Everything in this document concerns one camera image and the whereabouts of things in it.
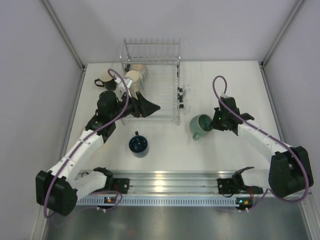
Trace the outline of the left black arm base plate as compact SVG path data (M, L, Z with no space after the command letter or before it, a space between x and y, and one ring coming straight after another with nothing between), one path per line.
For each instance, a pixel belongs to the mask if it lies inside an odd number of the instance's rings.
M105 190L127 194L130 187L129 178L110 178L106 181Z

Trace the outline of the green ceramic mug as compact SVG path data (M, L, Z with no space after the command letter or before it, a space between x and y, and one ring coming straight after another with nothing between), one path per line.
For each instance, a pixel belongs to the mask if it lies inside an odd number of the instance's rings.
M192 133L192 139L197 141L199 138L207 135L211 130L212 118L206 114L194 116L189 122L189 130Z

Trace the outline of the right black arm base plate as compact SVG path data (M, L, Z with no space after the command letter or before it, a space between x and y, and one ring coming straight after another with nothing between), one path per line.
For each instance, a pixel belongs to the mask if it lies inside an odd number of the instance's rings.
M245 186L241 181L232 178L217 179L218 192L220 195L235 195L235 194L263 194L264 190L257 186Z

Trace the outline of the dark blue mug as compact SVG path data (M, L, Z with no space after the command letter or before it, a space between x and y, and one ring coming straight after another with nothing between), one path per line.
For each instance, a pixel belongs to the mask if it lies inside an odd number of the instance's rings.
M146 137L135 131L134 136L129 140L128 147L137 158L145 157L149 152L149 142Z

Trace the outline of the tall cream painted mug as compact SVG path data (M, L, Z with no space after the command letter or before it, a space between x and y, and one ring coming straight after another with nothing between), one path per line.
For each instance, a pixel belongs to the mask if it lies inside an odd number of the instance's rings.
M130 70L125 74L125 77L132 80L129 90L135 99L138 98L136 92L144 94L144 82L139 71Z

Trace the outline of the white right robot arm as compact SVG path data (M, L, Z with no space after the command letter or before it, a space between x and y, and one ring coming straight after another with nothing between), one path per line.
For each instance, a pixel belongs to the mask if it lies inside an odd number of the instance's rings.
M214 110L212 129L233 132L250 143L269 163L266 169L249 166L237 170L232 176L236 191L245 193L251 187L259 187L284 198L313 186L309 155L304 147L293 147L265 132L253 116L240 113L233 97L222 95Z

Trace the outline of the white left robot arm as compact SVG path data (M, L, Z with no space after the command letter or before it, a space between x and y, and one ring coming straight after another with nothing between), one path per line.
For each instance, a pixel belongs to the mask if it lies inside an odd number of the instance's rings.
M114 188L113 173L104 167L95 168L85 177L78 178L77 175L115 131L118 119L128 115L146 118L161 109L159 105L145 99L140 92L136 95L131 97L124 93L118 99L109 90L99 95L95 114L76 144L56 165L48 171L41 170L35 177L36 202L44 210L50 209L67 216L83 197L97 190L109 193Z

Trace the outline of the cream ribbed cup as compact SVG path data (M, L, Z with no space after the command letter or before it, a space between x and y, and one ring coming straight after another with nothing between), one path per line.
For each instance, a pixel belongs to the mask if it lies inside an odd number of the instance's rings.
M131 64L130 70L138 71L140 74L144 74L144 75L148 74L148 67L145 64Z

